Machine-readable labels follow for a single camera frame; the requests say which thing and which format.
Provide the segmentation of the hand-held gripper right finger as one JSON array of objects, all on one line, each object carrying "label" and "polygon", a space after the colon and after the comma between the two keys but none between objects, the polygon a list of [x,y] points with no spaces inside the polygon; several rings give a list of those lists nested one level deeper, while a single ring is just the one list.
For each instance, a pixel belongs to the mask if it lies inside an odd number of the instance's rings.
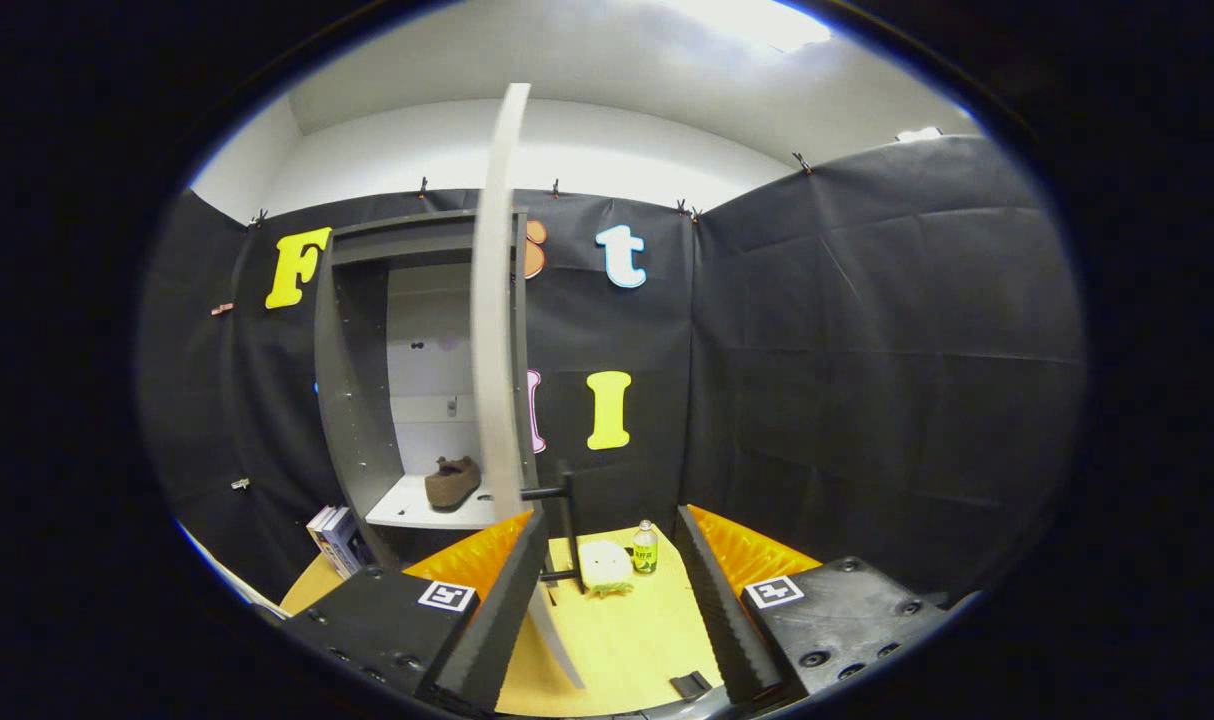
[{"label": "hand-held gripper right finger", "polygon": [[907,659],[954,624],[944,607],[864,559],[821,562],[683,505],[674,546],[731,705],[805,705]]}]

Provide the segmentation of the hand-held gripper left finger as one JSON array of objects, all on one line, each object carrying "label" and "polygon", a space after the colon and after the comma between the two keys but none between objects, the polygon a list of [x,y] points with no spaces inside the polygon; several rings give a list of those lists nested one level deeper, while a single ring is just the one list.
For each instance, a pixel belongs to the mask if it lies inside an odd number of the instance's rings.
[{"label": "hand-held gripper left finger", "polygon": [[493,715],[548,548],[540,509],[506,523],[483,578],[357,571],[282,620],[293,647],[415,715]]}]

